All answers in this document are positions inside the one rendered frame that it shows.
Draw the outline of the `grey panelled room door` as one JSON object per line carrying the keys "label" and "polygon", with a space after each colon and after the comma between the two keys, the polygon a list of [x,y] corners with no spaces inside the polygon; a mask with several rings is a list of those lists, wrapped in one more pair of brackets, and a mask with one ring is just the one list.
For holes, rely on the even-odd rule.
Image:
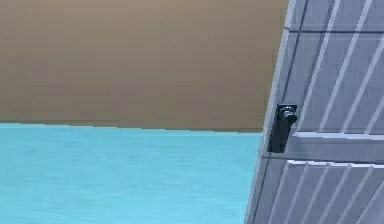
{"label": "grey panelled room door", "polygon": [[384,0],[288,1],[244,224],[384,224]]}

